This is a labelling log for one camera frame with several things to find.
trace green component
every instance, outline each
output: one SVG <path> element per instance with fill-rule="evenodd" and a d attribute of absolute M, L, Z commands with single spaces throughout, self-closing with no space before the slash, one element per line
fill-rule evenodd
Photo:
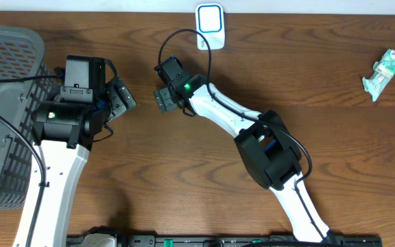
<path fill-rule="evenodd" d="M 170 239 L 164 240 L 164 247 L 173 247 L 173 240 Z"/>

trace wood grain surface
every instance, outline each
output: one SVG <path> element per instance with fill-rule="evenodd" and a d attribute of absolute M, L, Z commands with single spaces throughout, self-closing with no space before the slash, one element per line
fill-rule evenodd
<path fill-rule="evenodd" d="M 395 16 L 225 20 L 212 82 L 248 108 L 280 113 L 312 156 L 306 184 L 333 231 L 379 235 L 385 247 L 395 246 L 395 78 L 377 102 L 361 83 L 395 49 Z M 68 54 L 111 59 L 138 102 L 111 123 L 112 138 L 93 146 L 69 234 L 101 225 L 159 235 L 291 232 L 277 199 L 248 176 L 228 133 L 179 110 L 161 114 L 154 101 L 163 85 L 153 70 L 160 44 L 194 28 L 193 14 L 0 12 L 0 24 L 36 30 L 50 68 L 64 66 Z M 195 42 L 193 34 L 179 35 L 163 57 L 174 54 L 189 72 L 206 73 L 207 54 Z M 11 246 L 20 216 L 0 211 L 0 246 Z"/>

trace white wall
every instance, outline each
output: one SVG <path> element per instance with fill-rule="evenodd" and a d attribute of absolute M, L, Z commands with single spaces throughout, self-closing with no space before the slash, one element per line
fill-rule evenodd
<path fill-rule="evenodd" d="M 194 12 L 196 0 L 0 0 L 0 10 Z M 228 13 L 395 14 L 395 0 L 219 0 Z"/>

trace snack wrapper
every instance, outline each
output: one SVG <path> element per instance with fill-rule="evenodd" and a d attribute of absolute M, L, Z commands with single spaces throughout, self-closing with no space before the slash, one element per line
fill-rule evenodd
<path fill-rule="evenodd" d="M 375 102 L 395 75 L 395 51 L 389 49 L 380 62 L 374 63 L 373 69 L 372 77 L 370 79 L 362 78 L 362 84 L 365 91 L 371 94 L 373 102 Z"/>

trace blue rounded square outline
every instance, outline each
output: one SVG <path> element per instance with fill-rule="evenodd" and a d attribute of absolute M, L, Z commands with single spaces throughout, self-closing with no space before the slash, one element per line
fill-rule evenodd
<path fill-rule="evenodd" d="M 207 8 L 207 7 L 217 7 L 217 8 L 219 9 L 220 28 L 219 28 L 219 30 L 217 30 L 217 31 L 202 31 L 202 29 L 200 28 L 200 9 L 201 9 L 201 8 Z M 221 14 L 220 7 L 219 7 L 218 5 L 203 5 L 203 6 L 200 6 L 197 10 L 198 10 L 198 11 L 197 11 L 197 13 L 198 13 L 197 20 L 199 21 L 199 31 L 200 31 L 201 33 L 220 32 L 220 30 L 222 30 L 222 14 Z"/>

